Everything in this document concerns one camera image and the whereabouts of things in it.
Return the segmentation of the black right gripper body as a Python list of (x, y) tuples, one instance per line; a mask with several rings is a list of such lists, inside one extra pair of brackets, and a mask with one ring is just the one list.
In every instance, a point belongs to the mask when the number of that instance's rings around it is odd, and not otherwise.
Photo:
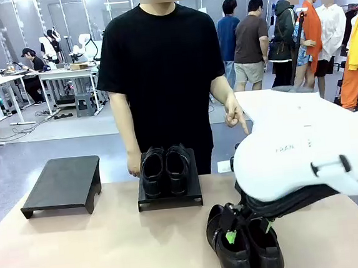
[(234, 210), (238, 216), (245, 219), (262, 219), (266, 217), (264, 213), (264, 203), (249, 196), (241, 198), (235, 205)]

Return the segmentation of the person's left hand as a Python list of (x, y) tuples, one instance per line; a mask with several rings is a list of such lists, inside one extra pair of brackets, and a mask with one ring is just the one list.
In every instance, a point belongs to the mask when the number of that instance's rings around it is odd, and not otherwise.
[(224, 109), (226, 111), (226, 124), (229, 127), (235, 127), (240, 125), (246, 135), (249, 135), (246, 119), (242, 107), (239, 105), (236, 96), (233, 92), (227, 95), (227, 99), (224, 102)]

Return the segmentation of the person's right hand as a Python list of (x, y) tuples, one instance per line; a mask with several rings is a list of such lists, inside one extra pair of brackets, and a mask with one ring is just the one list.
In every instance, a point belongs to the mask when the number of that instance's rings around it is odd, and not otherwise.
[(130, 175), (134, 177), (140, 176), (140, 169), (141, 169), (141, 152), (128, 152), (127, 153), (127, 170)]

